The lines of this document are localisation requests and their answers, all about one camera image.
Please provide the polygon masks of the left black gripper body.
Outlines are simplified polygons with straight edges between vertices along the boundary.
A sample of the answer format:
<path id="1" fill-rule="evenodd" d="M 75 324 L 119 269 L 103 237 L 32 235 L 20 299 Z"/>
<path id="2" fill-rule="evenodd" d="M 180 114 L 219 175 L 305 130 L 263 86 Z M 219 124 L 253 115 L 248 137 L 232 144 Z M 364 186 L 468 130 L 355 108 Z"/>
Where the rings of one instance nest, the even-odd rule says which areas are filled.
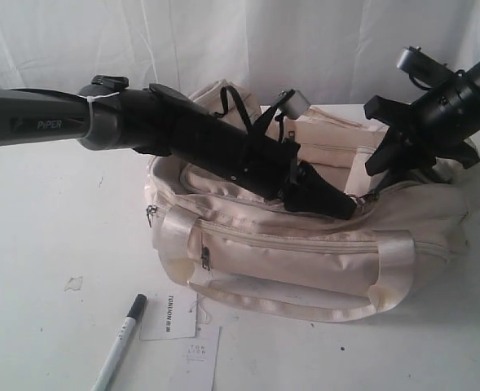
<path id="1" fill-rule="evenodd" d="M 164 110 L 161 125 L 173 155 L 268 200 L 280 196 L 300 148 L 192 110 Z"/>

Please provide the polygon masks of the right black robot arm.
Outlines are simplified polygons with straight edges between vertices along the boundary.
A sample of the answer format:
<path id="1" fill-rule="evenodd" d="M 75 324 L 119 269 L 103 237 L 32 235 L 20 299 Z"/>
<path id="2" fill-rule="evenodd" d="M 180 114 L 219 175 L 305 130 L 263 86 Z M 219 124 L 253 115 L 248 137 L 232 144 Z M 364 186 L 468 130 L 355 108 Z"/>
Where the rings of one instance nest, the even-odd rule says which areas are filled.
<path id="1" fill-rule="evenodd" d="M 368 175 L 430 169 L 438 158 L 466 169 L 476 165 L 478 153 L 466 140 L 480 130 L 480 61 L 467 71 L 452 71 L 410 46 L 397 67 L 424 94 L 412 103 L 375 95 L 364 104 L 368 119 L 388 127 L 365 163 Z"/>

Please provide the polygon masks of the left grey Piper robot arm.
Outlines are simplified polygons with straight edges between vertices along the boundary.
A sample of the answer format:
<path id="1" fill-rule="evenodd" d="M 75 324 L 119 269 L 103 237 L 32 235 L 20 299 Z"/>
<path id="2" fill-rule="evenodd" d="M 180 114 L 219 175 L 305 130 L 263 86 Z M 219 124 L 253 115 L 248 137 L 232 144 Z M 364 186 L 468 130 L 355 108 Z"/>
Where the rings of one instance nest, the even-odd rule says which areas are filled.
<path id="1" fill-rule="evenodd" d="M 132 90 L 126 77 L 95 76 L 78 94 L 0 89 L 0 147 L 75 139 L 91 151 L 177 156 L 289 212 L 347 220 L 354 200 L 298 158 L 298 143 L 266 135 L 295 95 L 284 92 L 251 119 L 234 86 L 219 89 L 220 111 L 157 83 Z"/>

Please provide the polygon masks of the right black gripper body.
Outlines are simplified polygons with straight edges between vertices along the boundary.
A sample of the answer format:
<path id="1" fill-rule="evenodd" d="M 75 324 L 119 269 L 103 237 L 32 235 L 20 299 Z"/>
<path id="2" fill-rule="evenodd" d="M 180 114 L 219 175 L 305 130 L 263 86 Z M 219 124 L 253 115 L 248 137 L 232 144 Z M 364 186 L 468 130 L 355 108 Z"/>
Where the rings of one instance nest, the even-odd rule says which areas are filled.
<path id="1" fill-rule="evenodd" d="M 447 81 L 414 103 L 394 104 L 394 168 L 431 167 L 437 157 L 466 169 L 478 154 L 465 140 L 480 130 L 480 88 L 474 81 Z"/>

